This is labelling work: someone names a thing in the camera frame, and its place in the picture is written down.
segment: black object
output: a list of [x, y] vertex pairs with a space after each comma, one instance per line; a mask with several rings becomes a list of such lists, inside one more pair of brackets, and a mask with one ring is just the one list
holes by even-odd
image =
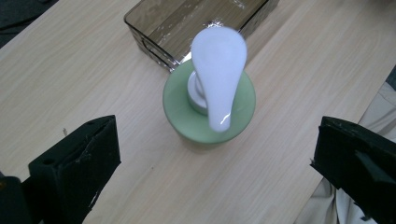
[[91, 120], [30, 162], [22, 184], [0, 178], [0, 223], [82, 223], [119, 164], [116, 118]]
[[343, 189], [365, 218], [396, 223], [396, 144], [358, 124], [323, 117], [312, 167]]

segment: wood grain surface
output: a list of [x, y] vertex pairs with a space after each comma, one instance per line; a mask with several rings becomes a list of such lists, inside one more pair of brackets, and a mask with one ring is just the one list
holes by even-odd
[[62, 0], [0, 50], [0, 170], [98, 117], [117, 117], [122, 164], [84, 223], [292, 223], [321, 176], [322, 116], [359, 121], [396, 64], [396, 2], [281, 0], [247, 40], [257, 106], [205, 147], [163, 113], [168, 77], [123, 23], [137, 0]]

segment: wooden table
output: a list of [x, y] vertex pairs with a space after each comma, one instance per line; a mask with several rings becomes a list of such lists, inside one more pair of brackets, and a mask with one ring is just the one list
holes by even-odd
[[137, 0], [61, 0], [0, 50], [0, 170], [90, 119], [117, 117], [122, 164], [84, 223], [292, 223], [321, 176], [322, 116], [358, 122], [396, 64], [396, 1], [281, 0], [247, 40], [253, 120], [215, 147], [163, 113], [168, 73], [123, 15]]

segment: dark floor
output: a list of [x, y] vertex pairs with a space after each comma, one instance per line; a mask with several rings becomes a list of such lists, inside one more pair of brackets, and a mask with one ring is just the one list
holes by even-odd
[[58, 0], [0, 0], [0, 48]]

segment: table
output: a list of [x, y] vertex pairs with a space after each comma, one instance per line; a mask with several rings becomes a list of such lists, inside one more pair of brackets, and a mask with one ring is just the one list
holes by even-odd
[[61, 0], [0, 50], [0, 170], [24, 180], [64, 129], [114, 114], [122, 164], [84, 223], [292, 223], [322, 116], [358, 122], [396, 64], [396, 2], [281, 0], [247, 40], [255, 115], [212, 147], [167, 122], [168, 73], [122, 20], [137, 2]]

